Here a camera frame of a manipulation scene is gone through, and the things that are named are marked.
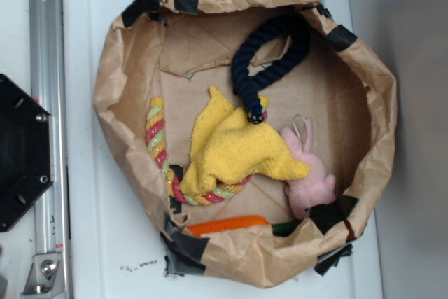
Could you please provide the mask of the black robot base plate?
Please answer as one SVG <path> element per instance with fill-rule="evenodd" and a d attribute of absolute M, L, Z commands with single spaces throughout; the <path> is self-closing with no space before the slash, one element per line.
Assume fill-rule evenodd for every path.
<path fill-rule="evenodd" d="M 8 232 L 53 183 L 51 115 L 1 75 L 1 231 Z"/>

